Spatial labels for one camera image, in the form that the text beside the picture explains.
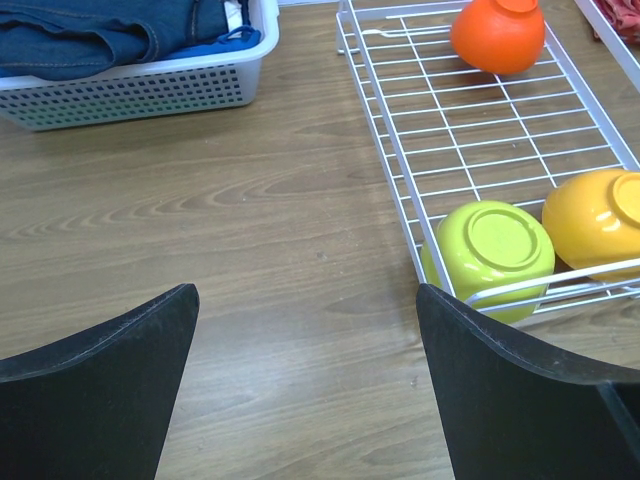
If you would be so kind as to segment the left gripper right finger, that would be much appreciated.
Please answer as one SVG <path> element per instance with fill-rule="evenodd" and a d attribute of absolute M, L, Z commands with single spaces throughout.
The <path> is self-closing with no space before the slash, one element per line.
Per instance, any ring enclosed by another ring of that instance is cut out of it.
<path fill-rule="evenodd" d="M 456 478 L 638 478 L 638 370 L 556 347 L 431 284 L 416 309 Z"/>

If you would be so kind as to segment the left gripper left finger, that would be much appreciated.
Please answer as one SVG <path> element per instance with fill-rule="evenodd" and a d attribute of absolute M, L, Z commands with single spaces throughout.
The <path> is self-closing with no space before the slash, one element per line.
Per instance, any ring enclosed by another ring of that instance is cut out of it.
<path fill-rule="evenodd" d="M 200 299 L 180 284 L 1 362 L 4 479 L 155 477 Z"/>

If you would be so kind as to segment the yellow orange bowl front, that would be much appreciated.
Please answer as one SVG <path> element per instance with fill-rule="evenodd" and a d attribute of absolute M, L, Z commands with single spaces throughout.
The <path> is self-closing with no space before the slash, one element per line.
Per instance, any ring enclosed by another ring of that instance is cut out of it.
<path fill-rule="evenodd" d="M 542 225 L 557 256 L 574 270 L 639 258 L 639 174 L 604 169 L 551 191 Z"/>

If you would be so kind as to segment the white plastic laundry basket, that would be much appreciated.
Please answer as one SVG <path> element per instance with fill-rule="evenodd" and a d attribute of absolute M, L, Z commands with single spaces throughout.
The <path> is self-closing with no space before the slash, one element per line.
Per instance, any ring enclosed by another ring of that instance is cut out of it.
<path fill-rule="evenodd" d="M 1 117 L 32 131 L 236 108 L 256 97 L 263 59 L 279 41 L 279 5 L 250 1 L 261 34 L 249 49 L 122 66 L 69 82 L 1 79 Z"/>

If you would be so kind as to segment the dark blue jeans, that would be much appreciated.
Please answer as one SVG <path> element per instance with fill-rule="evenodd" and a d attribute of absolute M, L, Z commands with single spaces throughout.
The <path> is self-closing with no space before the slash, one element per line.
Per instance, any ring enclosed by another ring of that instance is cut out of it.
<path fill-rule="evenodd" d="M 4 1 L 1 74 L 81 79 L 227 33 L 222 1 Z"/>

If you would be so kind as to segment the orange bowl rear right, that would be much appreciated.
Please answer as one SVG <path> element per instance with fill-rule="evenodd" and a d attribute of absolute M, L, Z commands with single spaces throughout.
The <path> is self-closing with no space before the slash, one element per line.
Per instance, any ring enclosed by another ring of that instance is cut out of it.
<path fill-rule="evenodd" d="M 544 15 L 536 0 L 474 0 L 454 20 L 450 42 L 474 68 L 498 75 L 521 73 L 544 48 Z"/>

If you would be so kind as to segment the blue cloth in basket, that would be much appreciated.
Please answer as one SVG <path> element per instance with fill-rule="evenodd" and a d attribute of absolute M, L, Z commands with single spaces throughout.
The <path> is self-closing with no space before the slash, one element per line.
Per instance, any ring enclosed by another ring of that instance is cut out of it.
<path fill-rule="evenodd" d="M 185 47 L 163 57 L 163 60 L 175 60 L 191 57 L 226 54 L 247 50 L 260 43 L 261 32 L 249 25 L 241 25 L 227 34 L 219 36 L 212 43 L 203 43 Z"/>

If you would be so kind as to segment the white cloth in basket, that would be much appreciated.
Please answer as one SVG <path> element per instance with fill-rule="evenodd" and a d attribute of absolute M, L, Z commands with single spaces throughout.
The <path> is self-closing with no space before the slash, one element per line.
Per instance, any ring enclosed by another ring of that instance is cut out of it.
<path fill-rule="evenodd" d="M 243 25 L 248 25 L 248 13 L 245 5 L 239 0 L 223 0 L 222 1 L 228 25 L 228 31 L 231 32 Z"/>

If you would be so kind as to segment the red white folded towel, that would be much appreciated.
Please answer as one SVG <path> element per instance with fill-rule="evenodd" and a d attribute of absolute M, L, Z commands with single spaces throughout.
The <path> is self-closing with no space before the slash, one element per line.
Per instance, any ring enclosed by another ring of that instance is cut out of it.
<path fill-rule="evenodd" d="M 595 0 L 594 4 L 625 43 L 639 45 L 639 0 Z"/>

